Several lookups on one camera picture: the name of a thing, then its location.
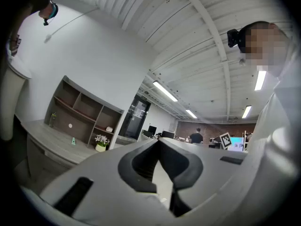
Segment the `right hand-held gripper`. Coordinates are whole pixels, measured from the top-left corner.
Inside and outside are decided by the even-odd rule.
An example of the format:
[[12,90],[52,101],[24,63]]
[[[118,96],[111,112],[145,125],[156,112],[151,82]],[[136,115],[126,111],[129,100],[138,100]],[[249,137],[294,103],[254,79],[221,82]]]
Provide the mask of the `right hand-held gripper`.
[[227,150],[230,146],[232,146],[231,137],[228,132],[220,135],[219,138],[221,140],[221,145],[224,150]]

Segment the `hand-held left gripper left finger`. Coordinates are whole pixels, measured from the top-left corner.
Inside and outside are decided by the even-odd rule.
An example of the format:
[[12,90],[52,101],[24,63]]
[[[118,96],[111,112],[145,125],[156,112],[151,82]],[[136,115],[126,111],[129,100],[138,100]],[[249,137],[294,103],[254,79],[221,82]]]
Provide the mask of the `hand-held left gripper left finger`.
[[174,215],[147,176],[156,159],[150,139],[96,153],[52,181],[41,198],[60,225],[167,225]]

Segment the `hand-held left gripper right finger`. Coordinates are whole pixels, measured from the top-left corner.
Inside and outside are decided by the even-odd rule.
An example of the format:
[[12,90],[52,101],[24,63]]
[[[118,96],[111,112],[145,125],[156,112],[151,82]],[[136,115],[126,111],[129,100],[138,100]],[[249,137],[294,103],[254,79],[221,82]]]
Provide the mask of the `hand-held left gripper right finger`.
[[159,139],[159,161],[173,183],[170,211],[180,217],[218,192],[242,164],[246,153]]

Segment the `grey wooden shelf cabinet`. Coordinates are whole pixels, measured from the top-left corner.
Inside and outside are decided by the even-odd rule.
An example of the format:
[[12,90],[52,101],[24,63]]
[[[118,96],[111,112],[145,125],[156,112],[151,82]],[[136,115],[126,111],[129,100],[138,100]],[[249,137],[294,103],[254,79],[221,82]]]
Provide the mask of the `grey wooden shelf cabinet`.
[[[53,128],[90,148],[96,146],[96,135],[106,136],[110,140],[106,146],[106,150],[109,150],[124,111],[83,89],[65,75],[50,100],[45,124],[49,125],[54,112],[57,117]],[[107,127],[113,128],[113,131],[106,131]]]

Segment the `wooden counter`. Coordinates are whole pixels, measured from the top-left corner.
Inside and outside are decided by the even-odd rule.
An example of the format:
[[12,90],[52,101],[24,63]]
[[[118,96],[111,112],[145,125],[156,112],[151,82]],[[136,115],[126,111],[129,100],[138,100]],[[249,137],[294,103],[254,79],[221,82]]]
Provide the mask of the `wooden counter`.
[[33,191],[42,192],[57,177],[97,153],[83,142],[49,127],[43,120],[22,121],[27,133],[27,160]]

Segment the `teal screen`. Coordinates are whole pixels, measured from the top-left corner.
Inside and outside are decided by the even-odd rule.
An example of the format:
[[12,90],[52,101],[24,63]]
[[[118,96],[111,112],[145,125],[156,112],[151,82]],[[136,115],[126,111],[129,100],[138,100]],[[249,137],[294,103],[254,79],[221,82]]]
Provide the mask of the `teal screen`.
[[242,152],[244,149],[243,137],[231,137],[231,146],[228,147],[228,151]]

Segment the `white flowers in pot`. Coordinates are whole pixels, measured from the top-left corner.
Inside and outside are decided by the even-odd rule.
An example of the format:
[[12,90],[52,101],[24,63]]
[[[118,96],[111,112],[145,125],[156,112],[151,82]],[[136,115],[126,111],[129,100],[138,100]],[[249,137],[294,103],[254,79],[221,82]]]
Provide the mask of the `white flowers in pot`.
[[104,152],[106,151],[106,146],[109,145],[110,140],[106,136],[96,135],[95,142],[96,142],[95,150],[97,152]]

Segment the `person's grey shirt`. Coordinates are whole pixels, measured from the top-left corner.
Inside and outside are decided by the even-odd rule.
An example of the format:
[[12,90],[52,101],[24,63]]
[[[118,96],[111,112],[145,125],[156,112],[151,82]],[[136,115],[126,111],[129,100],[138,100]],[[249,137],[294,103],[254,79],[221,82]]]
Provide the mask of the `person's grey shirt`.
[[276,68],[278,83],[259,115],[248,145],[249,154],[269,136],[280,139],[277,149],[301,151],[301,46],[290,42],[285,61]]

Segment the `black glass door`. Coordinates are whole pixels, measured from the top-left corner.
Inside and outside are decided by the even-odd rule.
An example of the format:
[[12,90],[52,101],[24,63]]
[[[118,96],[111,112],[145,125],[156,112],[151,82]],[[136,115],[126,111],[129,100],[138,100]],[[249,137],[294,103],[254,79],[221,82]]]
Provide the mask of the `black glass door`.
[[[136,107],[145,111],[144,116],[141,119],[133,116]],[[135,95],[122,123],[119,136],[137,140],[141,133],[149,108],[150,102],[139,95]]]

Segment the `white wall conduit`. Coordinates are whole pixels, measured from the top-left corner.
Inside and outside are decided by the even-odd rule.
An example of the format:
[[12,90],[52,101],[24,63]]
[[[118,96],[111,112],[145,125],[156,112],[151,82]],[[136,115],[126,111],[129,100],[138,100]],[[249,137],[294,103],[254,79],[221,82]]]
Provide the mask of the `white wall conduit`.
[[75,21],[76,19],[78,19],[78,18],[80,18],[80,17],[82,17],[82,16],[85,16],[85,15],[91,13],[91,12],[94,12],[94,11],[96,11],[96,10],[98,10],[98,8],[95,8],[95,9],[92,9],[92,10],[90,10],[90,11],[87,11],[87,12],[85,12],[85,13],[83,13],[83,14],[77,16],[76,18],[70,20],[69,22],[65,23],[64,25],[62,25],[61,27],[59,27],[57,30],[55,30],[53,33],[48,34],[48,35],[45,37],[45,39],[44,39],[44,43],[45,43],[45,44],[48,43],[48,41],[51,40],[51,38],[53,37],[53,35],[55,35],[58,31],[60,31],[61,29],[63,29],[64,27],[66,27],[67,25],[69,25],[70,23],[72,23],[73,21]]

